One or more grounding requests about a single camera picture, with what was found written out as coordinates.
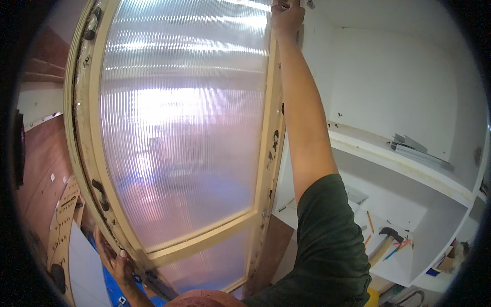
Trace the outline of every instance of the hand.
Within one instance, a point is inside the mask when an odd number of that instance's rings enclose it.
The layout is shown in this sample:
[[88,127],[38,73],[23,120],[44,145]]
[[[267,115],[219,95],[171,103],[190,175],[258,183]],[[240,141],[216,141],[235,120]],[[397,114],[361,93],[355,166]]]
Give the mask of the hand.
[[94,229],[94,239],[102,264],[104,264],[112,277],[114,277],[118,285],[121,287],[135,283],[132,275],[133,264],[126,251],[121,250],[119,254],[116,254],[106,238],[102,235],[98,226],[95,226]]
[[282,8],[281,2],[274,0],[271,7],[273,31],[278,39],[295,39],[305,16],[305,9],[299,7],[299,0],[288,1],[286,5],[289,8],[286,10]]

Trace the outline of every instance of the green t-shirt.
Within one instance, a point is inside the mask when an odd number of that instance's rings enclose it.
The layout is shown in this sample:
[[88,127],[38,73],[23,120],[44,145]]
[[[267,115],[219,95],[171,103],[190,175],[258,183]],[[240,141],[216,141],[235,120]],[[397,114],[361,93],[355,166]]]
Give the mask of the green t-shirt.
[[293,270],[243,302],[248,307],[364,306],[370,265],[341,176],[314,182],[300,198],[298,217]]

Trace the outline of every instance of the door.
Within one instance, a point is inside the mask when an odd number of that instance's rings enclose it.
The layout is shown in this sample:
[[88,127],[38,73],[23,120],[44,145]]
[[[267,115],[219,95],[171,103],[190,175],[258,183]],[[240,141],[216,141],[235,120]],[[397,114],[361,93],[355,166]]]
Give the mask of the door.
[[73,169],[111,246],[168,299],[257,269],[284,138],[271,4],[100,0],[79,21]]

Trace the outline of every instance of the wooden window frame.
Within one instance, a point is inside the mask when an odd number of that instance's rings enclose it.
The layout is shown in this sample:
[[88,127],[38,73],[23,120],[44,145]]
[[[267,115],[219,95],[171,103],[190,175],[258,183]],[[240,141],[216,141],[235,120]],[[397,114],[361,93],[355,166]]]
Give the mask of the wooden window frame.
[[[285,125],[276,38],[271,33],[263,128],[252,210],[245,214],[237,214],[226,221],[219,221],[207,227],[204,233],[201,233],[203,232],[201,229],[200,234],[190,240],[157,251],[145,252],[132,231],[111,184],[99,126],[102,61],[109,27],[119,3],[120,0],[101,0],[99,2],[98,5],[103,14],[96,30],[96,38],[92,41],[85,41],[81,40],[81,37],[86,21],[93,10],[93,2],[88,1],[70,46],[64,87],[64,121],[70,158],[81,193],[111,247],[115,251],[126,250],[140,269],[140,275],[152,271],[161,279],[165,286],[170,288],[167,293],[158,289],[156,285],[152,286],[151,282],[142,276],[154,292],[168,299],[172,299],[177,291],[157,272],[158,267],[210,248],[244,229],[251,229],[245,276],[222,289],[225,292],[233,291],[245,284],[257,270],[278,177]],[[101,183],[104,187],[110,204],[109,210],[103,210],[100,201],[101,193],[92,186],[92,180]]]

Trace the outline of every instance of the blue floor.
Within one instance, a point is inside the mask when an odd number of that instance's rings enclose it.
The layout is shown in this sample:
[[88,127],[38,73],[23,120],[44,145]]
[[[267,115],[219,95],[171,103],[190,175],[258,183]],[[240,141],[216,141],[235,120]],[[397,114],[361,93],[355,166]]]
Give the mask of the blue floor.
[[[97,248],[95,247],[94,237],[89,236],[88,240],[89,240],[90,244],[93,246],[93,248],[95,250],[97,250]],[[124,296],[123,292],[121,291],[121,289],[119,288],[118,284],[116,283],[116,281],[114,280],[112,275],[109,273],[109,271],[107,271],[105,266],[102,266],[102,270],[104,271],[104,280],[106,281],[106,288],[108,289],[108,294],[109,294],[109,299],[111,301],[111,304],[113,307],[119,307],[120,305],[119,305],[118,299],[121,296]],[[136,284],[143,291],[143,293],[145,293],[141,283],[136,283]],[[158,296],[153,297],[150,300],[152,301],[152,303],[156,307],[161,307],[161,306],[165,305],[165,301]],[[128,302],[126,302],[124,307],[128,307],[128,306],[130,306],[130,304]]]

